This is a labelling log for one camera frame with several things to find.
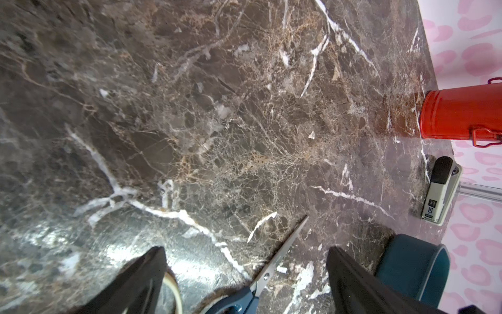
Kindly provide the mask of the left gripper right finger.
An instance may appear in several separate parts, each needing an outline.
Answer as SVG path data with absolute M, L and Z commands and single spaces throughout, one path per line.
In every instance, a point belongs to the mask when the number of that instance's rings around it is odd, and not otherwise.
M 386 286 L 340 247 L 326 261 L 336 313 L 442 313 Z

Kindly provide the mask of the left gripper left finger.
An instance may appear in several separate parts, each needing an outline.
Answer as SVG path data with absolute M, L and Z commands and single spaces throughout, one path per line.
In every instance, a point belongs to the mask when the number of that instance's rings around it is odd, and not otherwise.
M 152 247 L 77 313 L 155 313 L 167 270 L 163 247 Z

